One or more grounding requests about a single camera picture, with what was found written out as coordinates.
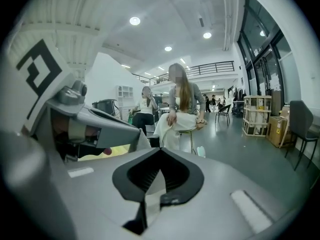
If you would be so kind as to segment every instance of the cardboard box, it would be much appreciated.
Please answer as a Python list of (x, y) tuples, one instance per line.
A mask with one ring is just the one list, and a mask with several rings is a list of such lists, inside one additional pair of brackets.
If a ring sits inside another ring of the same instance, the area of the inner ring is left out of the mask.
[[(282, 118), (280, 116), (270, 116), (269, 118), (266, 138), (277, 148), (279, 148), (281, 145), (286, 131), (287, 122), (288, 120), (286, 118)], [(291, 131), (288, 128), (282, 147), (288, 147), (289, 145), (292, 145), (292, 143), (290, 143), (290, 138)]]

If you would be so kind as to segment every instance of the storage rack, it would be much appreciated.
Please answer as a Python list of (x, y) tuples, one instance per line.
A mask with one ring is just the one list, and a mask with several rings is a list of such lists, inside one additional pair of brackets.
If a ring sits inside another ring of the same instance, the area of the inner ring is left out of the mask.
[(244, 97), (242, 130), (246, 136), (265, 137), (271, 114), (271, 96)]

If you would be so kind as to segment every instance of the balcony railing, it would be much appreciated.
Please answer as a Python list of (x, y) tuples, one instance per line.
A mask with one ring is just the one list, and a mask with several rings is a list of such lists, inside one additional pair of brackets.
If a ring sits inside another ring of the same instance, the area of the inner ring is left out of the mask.
[[(233, 61), (222, 61), (216, 63), (203, 64), (198, 66), (192, 66), (190, 68), (185, 68), (186, 76), (188, 78), (195, 76), (206, 76), (208, 74), (217, 74), (223, 72), (234, 72), (234, 62)], [(169, 74), (162, 74), (153, 78), (146, 78), (140, 75), (136, 75), (141, 82), (143, 82), (146, 86), (153, 86), (160, 83), (168, 82)]]
[(145, 86), (150, 86), (150, 79), (147, 77), (143, 77), (141, 75), (137, 74), (132, 74), (134, 75), (137, 79), (139, 79), (142, 83), (144, 83)]

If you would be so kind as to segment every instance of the bar stool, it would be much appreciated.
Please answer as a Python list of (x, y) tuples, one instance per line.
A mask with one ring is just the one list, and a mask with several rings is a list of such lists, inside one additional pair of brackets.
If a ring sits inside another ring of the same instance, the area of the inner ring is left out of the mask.
[(195, 155), (197, 155), (195, 149), (194, 149), (194, 142), (192, 139), (192, 132), (193, 130), (184, 130), (184, 131), (179, 131), (180, 135), (182, 134), (189, 134), (190, 135), (190, 143), (191, 143), (191, 154), (194, 152)]

